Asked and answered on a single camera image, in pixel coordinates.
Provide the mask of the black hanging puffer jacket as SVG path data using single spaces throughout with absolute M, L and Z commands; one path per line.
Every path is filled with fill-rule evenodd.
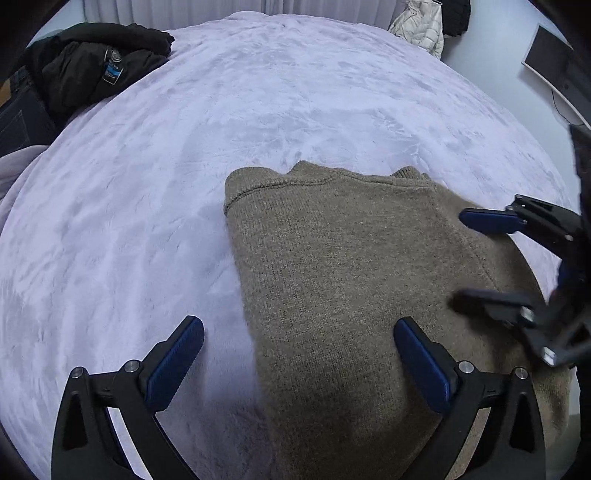
M 471 16 L 470 0 L 441 0 L 443 33 L 459 37 L 467 32 Z

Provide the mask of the black jacket pile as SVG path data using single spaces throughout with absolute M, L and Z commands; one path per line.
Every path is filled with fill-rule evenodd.
M 173 42 L 135 23 L 79 23 L 34 42 L 22 60 L 50 118 L 63 126 L 163 66 Z

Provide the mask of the dark blue jeans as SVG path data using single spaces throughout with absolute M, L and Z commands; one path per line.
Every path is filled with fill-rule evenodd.
M 25 68 L 1 87 L 0 155 L 33 145 L 50 145 L 58 136 Z

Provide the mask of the brown knit sweater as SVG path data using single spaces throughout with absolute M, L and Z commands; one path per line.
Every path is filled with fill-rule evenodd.
M 464 288 L 543 297 L 509 237 L 460 222 L 466 207 L 411 167 L 229 174 L 224 213 L 281 477 L 397 479 L 410 465 L 439 418 L 394 345 L 402 317 L 482 371 L 528 365 L 502 328 L 450 308 Z

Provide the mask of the lavender fleece bed blanket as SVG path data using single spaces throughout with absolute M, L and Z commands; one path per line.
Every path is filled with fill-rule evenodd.
M 1 204 L 1 422 L 36 477 L 70 371 L 142 358 L 188 315 L 206 342 L 163 427 L 203 479 L 276 477 L 224 182 L 301 160 L 412 165 L 488 208 L 574 204 L 506 108 L 383 29 L 239 12 L 176 30 L 166 64 L 74 118 Z

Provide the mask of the grey folded blanket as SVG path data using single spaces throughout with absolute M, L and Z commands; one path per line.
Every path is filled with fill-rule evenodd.
M 47 145 L 31 145 L 0 158 L 0 199 L 3 200 L 10 188 L 25 169 L 43 152 Z

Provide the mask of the cream puffer jacket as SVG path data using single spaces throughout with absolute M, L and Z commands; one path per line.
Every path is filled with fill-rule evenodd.
M 440 59 L 445 44 L 441 3 L 408 0 L 405 9 L 394 18 L 388 31 Z

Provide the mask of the wall mounted monitor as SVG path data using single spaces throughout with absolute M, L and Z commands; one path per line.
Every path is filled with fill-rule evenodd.
M 582 64 L 571 46 L 539 25 L 522 64 L 590 127 L 590 68 Z

